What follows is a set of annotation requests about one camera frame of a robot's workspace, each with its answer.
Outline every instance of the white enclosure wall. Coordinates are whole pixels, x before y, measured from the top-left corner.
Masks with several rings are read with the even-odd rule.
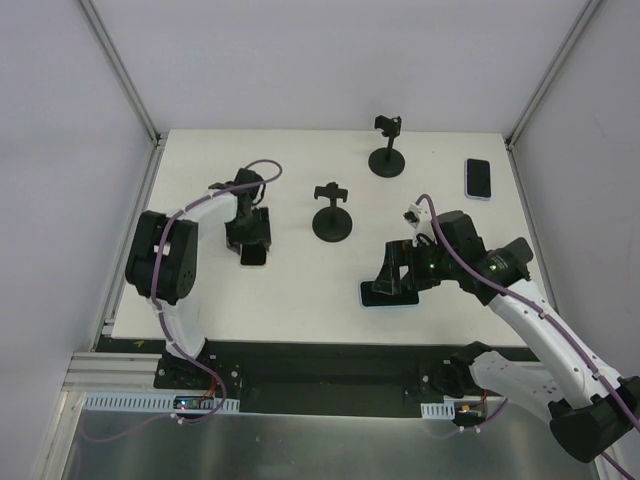
[[[640,365],[640,3],[605,2],[516,145],[558,306],[625,375]],[[640,438],[623,444],[640,475]]]
[[[160,131],[509,133],[585,0],[94,0]]]
[[[78,7],[0,7],[0,477],[29,478],[150,143]]]

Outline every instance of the silver metal surface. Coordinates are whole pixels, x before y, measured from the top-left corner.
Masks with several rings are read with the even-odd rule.
[[[82,392],[62,392],[56,405],[54,417],[45,439],[44,450],[36,464],[33,478],[58,480],[62,478],[68,462],[82,412],[85,394]]]
[[[606,0],[588,0],[585,3],[584,7],[580,11],[580,14],[578,15],[578,18],[576,18],[575,22],[573,23],[571,30],[569,30],[569,33],[567,33],[567,36],[562,41],[560,48],[553,57],[551,64],[542,76],[542,80],[540,80],[540,83],[538,83],[538,86],[534,90],[534,93],[529,99],[529,102],[522,112],[522,115],[520,115],[520,118],[516,122],[513,131],[507,138],[509,149],[513,148],[513,146],[522,135],[522,132],[529,123],[531,116],[535,113],[542,100],[544,100],[549,87],[562,70],[562,67],[564,66],[567,58],[577,45],[584,31],[589,26],[589,23],[594,18],[596,12],[599,10],[602,4],[605,3],[605,1]]]
[[[147,161],[147,167],[142,178],[140,189],[136,195],[136,201],[133,205],[133,209],[129,214],[127,221],[127,229],[125,236],[120,243],[120,248],[117,253],[117,263],[113,274],[111,275],[111,283],[109,284],[107,297],[101,309],[100,318],[98,319],[98,326],[93,340],[93,347],[98,343],[100,335],[103,333],[110,333],[103,331],[105,322],[115,317],[118,303],[122,297],[122,291],[124,289],[124,270],[127,265],[127,253],[129,246],[133,241],[133,235],[135,234],[135,227],[138,222],[138,217],[142,211],[146,208],[151,197],[151,191],[153,190],[153,182],[155,181],[156,174],[158,173],[158,167],[162,160],[162,154],[164,152],[166,138],[161,137],[160,142],[153,148],[149,160]]]
[[[553,308],[557,308],[556,298],[553,294],[553,289],[551,288],[551,281],[549,280],[549,271],[547,270],[547,264],[544,260],[542,250],[540,249],[538,229],[536,228],[536,222],[533,218],[533,213],[531,212],[527,192],[524,188],[524,184],[522,183],[520,172],[518,171],[518,164],[516,163],[516,159],[513,155],[513,149],[509,148],[508,146],[507,155],[509,156],[509,163],[511,164],[513,178],[516,181],[518,196],[520,197],[520,201],[522,202],[522,211],[524,212],[524,218],[527,222],[527,226],[529,227],[529,233],[531,234],[531,243],[533,243],[533,251],[536,254],[536,259],[538,260],[538,265],[540,267],[540,275],[542,277],[542,283],[544,284],[544,289],[547,294],[547,300],[549,300],[549,303]]]
[[[122,62],[122,58],[120,58],[120,54],[116,50],[109,32],[107,32],[104,22],[100,18],[100,14],[96,10],[92,0],[78,0],[78,5],[87,19],[91,30],[96,36],[96,40],[105,54],[107,62],[118,80],[118,83],[122,87],[122,91],[127,97],[131,108],[133,108],[138,120],[146,130],[149,139],[155,145],[158,139],[158,131],[153,120],[151,120],[151,117],[149,116],[149,112],[142,103],[140,94],[133,84],[124,63]]]
[[[221,415],[179,426],[160,417],[110,443],[89,443],[76,435],[63,478],[597,478],[592,465],[569,457],[536,418],[515,406],[503,415],[480,434],[448,440],[431,435],[451,431],[449,422],[417,419]],[[84,411],[79,428],[104,438],[151,416]]]

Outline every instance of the black smartphone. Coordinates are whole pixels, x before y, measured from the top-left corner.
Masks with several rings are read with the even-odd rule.
[[[464,193],[467,198],[491,198],[491,164],[486,160],[470,158],[464,168]]]
[[[371,290],[371,285],[373,282],[360,284],[360,302],[363,307],[401,307],[420,303],[420,297],[416,291],[403,289],[400,295],[385,295]]]
[[[267,249],[262,245],[243,245],[240,265],[244,267],[262,267],[267,263]]]

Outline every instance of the smartphone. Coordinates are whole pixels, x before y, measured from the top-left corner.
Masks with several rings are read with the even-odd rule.
[[[360,302],[363,307],[400,307],[420,303],[418,292],[403,289],[400,295],[385,295],[371,290],[371,285],[373,282],[360,284]]]
[[[464,193],[467,198],[491,198],[491,164],[486,160],[469,158],[464,167]]]

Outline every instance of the robotic arm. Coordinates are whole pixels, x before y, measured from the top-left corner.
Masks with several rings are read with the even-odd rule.
[[[170,218],[152,211],[140,215],[125,278],[161,313],[169,355],[178,359],[197,358],[206,342],[198,321],[198,299],[190,295],[196,281],[198,242],[202,238],[225,225],[227,247],[240,254],[242,264],[266,262],[271,245],[268,209],[255,208],[264,196],[265,183],[253,170],[241,168],[233,181],[211,185],[205,196]],[[168,222],[172,225],[163,243]],[[151,285],[159,249],[162,258],[154,298]]]
[[[453,211],[434,219],[430,198],[429,209],[421,206],[422,198],[404,215],[413,239],[386,244],[372,290],[397,295],[457,281],[504,319],[549,373],[522,368],[475,342],[451,358],[435,387],[454,397],[475,386],[504,395],[549,423],[569,454],[592,461],[631,429],[628,414],[635,419],[640,413],[640,378],[623,379],[551,310],[529,277],[526,264],[533,253],[524,238],[487,251],[468,215]],[[401,266],[408,267],[403,278]]]

